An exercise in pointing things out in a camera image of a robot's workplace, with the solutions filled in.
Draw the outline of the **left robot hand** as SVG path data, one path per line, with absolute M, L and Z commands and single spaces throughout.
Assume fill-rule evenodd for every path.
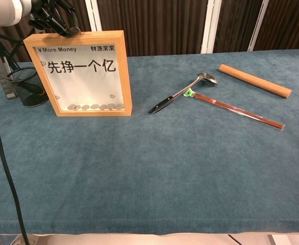
M 52 29 L 57 34 L 70 38 L 80 32 L 76 10 L 68 1 L 31 1 L 30 11 L 31 19 L 28 24 L 35 29 Z M 69 14 L 72 21 L 72 27 L 69 28 L 61 17 L 58 7 L 61 7 Z

